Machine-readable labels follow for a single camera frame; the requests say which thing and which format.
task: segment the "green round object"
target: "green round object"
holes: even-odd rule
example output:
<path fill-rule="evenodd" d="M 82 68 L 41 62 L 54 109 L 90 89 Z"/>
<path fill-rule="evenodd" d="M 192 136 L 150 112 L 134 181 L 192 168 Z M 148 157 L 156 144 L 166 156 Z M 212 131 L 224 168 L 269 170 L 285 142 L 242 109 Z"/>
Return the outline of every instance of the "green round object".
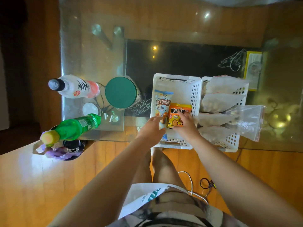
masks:
<path fill-rule="evenodd" d="M 115 77 L 106 85 L 105 97 L 116 108 L 128 108 L 136 100 L 137 88 L 128 78 Z"/>

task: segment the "person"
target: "person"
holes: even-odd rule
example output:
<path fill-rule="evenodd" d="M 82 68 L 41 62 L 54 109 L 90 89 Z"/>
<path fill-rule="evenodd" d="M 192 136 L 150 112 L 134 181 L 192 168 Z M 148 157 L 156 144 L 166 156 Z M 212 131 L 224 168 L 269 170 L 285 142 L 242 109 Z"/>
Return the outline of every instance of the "person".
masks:
<path fill-rule="evenodd" d="M 178 114 L 183 127 L 173 129 L 194 147 L 233 217 L 190 196 L 158 149 L 152 182 L 150 148 L 165 133 L 159 129 L 162 118 L 153 117 L 49 226 L 303 226 L 293 206 L 205 140 L 188 113 Z"/>

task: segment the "green bottle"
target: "green bottle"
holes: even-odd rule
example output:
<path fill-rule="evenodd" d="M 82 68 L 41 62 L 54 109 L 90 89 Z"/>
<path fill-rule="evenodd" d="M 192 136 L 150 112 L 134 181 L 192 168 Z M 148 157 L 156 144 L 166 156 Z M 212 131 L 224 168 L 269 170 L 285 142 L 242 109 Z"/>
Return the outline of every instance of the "green bottle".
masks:
<path fill-rule="evenodd" d="M 42 133 L 41 141 L 53 145 L 59 140 L 75 140 L 83 133 L 97 128 L 100 123 L 101 117 L 96 114 L 64 120 L 54 130 Z"/>

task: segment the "snack package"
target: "snack package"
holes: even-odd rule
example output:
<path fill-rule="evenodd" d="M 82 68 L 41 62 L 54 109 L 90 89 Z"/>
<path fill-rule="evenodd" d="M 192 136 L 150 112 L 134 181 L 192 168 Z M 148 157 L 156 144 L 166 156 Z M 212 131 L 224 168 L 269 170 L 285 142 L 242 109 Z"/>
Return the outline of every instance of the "snack package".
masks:
<path fill-rule="evenodd" d="M 198 123 L 201 126 L 220 126 L 227 122 L 233 122 L 235 120 L 235 116 L 226 115 L 221 113 L 199 113 L 198 114 Z"/>
<path fill-rule="evenodd" d="M 202 112 L 223 112 L 239 103 L 246 95 L 226 94 L 222 92 L 206 93 L 201 100 Z"/>
<path fill-rule="evenodd" d="M 200 135 L 211 143 L 222 142 L 233 133 L 230 129 L 222 126 L 203 126 L 198 129 Z"/>
<path fill-rule="evenodd" d="M 233 94 L 237 89 L 243 91 L 243 89 L 240 88 L 243 88 L 248 83 L 249 80 L 244 80 L 241 78 L 226 75 L 214 76 L 206 84 L 206 93 L 222 92 L 226 94 Z"/>
<path fill-rule="evenodd" d="M 258 142 L 263 123 L 264 109 L 265 106 L 263 105 L 234 106 L 225 111 L 224 114 L 233 115 L 235 119 L 223 126 L 235 133 L 239 133 L 243 137 Z"/>
<path fill-rule="evenodd" d="M 167 119 L 167 127 L 172 129 L 173 126 L 183 126 L 183 122 L 178 115 L 178 111 L 184 112 L 191 112 L 191 105 L 186 104 L 178 104 L 178 103 L 171 103 L 169 107 L 169 114 Z"/>
<path fill-rule="evenodd" d="M 159 123 L 159 129 L 166 127 L 167 115 L 169 112 L 169 106 L 171 104 L 171 98 L 174 94 L 173 92 L 154 90 L 156 98 L 156 112 L 155 116 L 163 116 L 163 119 Z"/>

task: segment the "white shorts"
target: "white shorts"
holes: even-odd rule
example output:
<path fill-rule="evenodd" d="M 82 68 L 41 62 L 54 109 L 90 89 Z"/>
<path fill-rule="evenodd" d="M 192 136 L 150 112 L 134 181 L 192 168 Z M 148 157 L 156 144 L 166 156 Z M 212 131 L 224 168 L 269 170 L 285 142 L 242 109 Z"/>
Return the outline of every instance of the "white shorts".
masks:
<path fill-rule="evenodd" d="M 186 194 L 188 193 L 182 187 L 166 183 L 132 184 L 123 203 L 123 207 L 118 219 L 123 218 L 126 215 L 138 210 L 142 205 L 158 197 L 170 187 L 174 187 Z"/>

